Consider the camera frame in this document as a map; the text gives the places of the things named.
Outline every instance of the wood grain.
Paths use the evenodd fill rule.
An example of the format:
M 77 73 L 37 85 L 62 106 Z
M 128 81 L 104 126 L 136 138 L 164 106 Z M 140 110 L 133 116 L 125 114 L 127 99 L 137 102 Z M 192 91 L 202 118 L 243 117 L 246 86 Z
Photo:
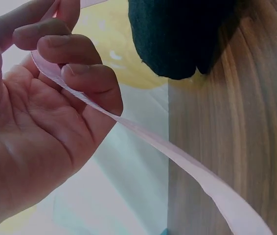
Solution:
M 170 82 L 170 141 L 233 187 L 277 235 L 277 0 L 239 5 L 220 29 L 219 50 L 207 77 Z M 212 200 L 173 162 L 168 229 L 231 234 Z

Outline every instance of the pink paper strip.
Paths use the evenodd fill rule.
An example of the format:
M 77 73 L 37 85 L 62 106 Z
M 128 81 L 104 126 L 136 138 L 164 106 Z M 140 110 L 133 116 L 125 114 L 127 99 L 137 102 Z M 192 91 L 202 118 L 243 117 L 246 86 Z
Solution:
M 43 17 L 52 17 L 57 10 L 61 0 L 55 3 Z M 106 0 L 81 0 L 81 8 L 88 7 Z M 37 68 L 52 81 L 56 82 L 63 89 L 69 91 L 74 96 L 84 101 L 88 105 L 106 114 L 126 128 L 133 131 L 148 144 L 154 146 L 160 152 L 168 156 L 179 167 L 190 174 L 202 187 L 204 192 L 209 195 L 220 213 L 227 221 L 231 231 L 235 235 L 272 235 L 269 227 L 263 219 L 253 210 L 253 208 L 240 197 L 231 187 L 222 181 L 213 172 L 203 166 L 196 159 L 179 149 L 172 143 L 163 140 L 154 133 L 140 127 L 130 120 L 113 115 L 89 100 L 83 93 L 77 92 L 68 87 L 61 77 L 61 70 L 58 65 L 46 61 L 40 56 L 38 51 L 32 51 L 33 61 Z

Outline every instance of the ribbon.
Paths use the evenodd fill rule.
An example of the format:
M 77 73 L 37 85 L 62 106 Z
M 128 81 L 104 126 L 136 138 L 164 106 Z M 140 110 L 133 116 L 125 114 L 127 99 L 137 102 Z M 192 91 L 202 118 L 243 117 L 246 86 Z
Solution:
M 81 0 L 81 8 L 104 1 L 107 0 Z M 60 0 L 55 1 L 42 20 L 52 17 L 55 14 L 59 2 Z M 37 50 L 32 51 L 31 53 L 33 61 L 41 73 L 60 85 L 63 89 L 69 91 L 75 97 L 84 101 L 86 104 L 133 131 L 137 136 L 142 138 L 148 144 L 154 146 L 191 175 L 200 184 L 204 192 L 215 202 L 234 235 L 272 235 L 269 227 L 254 209 L 230 186 L 200 162 L 172 143 L 163 140 L 156 134 L 149 132 L 130 120 L 109 113 L 93 103 L 83 93 L 71 89 L 63 81 L 61 70 L 57 64 L 52 64 L 46 61 L 40 56 Z

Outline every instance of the dark green fabric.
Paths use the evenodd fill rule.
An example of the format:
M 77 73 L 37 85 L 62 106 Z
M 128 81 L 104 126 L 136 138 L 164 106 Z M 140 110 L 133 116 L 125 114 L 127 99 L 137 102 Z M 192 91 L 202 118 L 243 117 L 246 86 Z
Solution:
M 235 0 L 129 0 L 133 41 L 142 61 L 159 76 L 207 73 L 217 30 Z

